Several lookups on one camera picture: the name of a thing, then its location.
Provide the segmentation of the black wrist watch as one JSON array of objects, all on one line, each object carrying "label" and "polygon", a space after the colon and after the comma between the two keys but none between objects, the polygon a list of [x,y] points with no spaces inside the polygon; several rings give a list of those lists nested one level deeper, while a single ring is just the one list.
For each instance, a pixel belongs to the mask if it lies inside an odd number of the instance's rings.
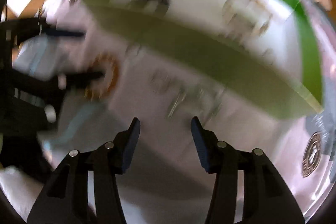
[{"label": "black wrist watch", "polygon": [[170,3],[171,0],[131,0],[127,7],[147,14],[164,16],[170,7]]}]

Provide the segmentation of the white wrist watch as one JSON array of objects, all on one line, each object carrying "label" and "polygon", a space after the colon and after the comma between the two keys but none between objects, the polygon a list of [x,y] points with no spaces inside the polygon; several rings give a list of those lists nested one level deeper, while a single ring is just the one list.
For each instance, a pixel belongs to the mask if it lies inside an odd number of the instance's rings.
[{"label": "white wrist watch", "polygon": [[222,8],[223,31],[243,43],[264,35],[273,17],[262,0],[226,0]]}]

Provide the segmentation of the green cardboard box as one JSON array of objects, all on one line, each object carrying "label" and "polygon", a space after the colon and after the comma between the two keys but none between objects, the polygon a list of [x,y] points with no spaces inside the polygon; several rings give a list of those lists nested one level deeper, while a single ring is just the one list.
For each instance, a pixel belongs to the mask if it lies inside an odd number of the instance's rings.
[{"label": "green cardboard box", "polygon": [[321,113],[322,72],[318,42],[299,0],[274,0],[290,11],[289,27],[272,20],[251,38],[282,53],[268,65],[224,34],[226,0],[171,0],[164,16],[127,7],[131,0],[84,0],[100,26],[227,86],[278,119]]}]

